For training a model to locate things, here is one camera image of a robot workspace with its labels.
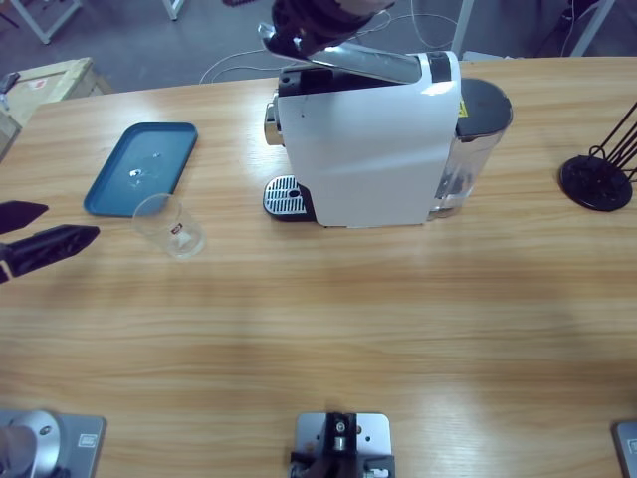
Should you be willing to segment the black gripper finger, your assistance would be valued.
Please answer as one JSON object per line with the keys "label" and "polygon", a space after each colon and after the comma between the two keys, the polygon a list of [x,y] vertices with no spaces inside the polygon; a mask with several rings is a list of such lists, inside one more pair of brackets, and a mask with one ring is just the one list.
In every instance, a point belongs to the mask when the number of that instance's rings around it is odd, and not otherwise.
{"label": "black gripper finger", "polygon": [[0,204],[0,234],[22,229],[46,213],[46,204],[11,200]]}
{"label": "black gripper finger", "polygon": [[99,236],[98,226],[60,225],[1,244],[1,283],[71,258]]}

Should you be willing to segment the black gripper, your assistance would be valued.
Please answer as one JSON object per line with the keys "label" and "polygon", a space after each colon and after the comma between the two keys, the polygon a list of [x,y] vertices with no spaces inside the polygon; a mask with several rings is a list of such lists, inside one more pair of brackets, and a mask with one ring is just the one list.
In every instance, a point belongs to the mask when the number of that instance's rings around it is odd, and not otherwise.
{"label": "black gripper", "polygon": [[366,26],[392,1],[278,0],[272,6],[272,40],[283,50],[337,46]]}

